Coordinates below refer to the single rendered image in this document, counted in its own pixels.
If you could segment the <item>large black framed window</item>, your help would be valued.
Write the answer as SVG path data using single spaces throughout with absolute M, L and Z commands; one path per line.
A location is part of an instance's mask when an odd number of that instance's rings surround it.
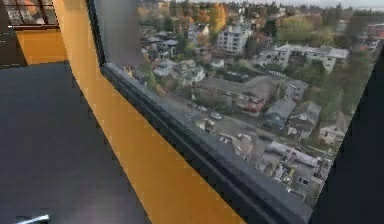
M 384 0 L 86 0 L 102 73 L 247 224 L 315 224 Z

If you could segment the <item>small brown framed window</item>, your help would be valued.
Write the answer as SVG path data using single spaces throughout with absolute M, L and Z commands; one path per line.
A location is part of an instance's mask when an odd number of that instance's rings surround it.
M 14 30 L 58 29 L 53 0 L 0 0 L 5 24 Z

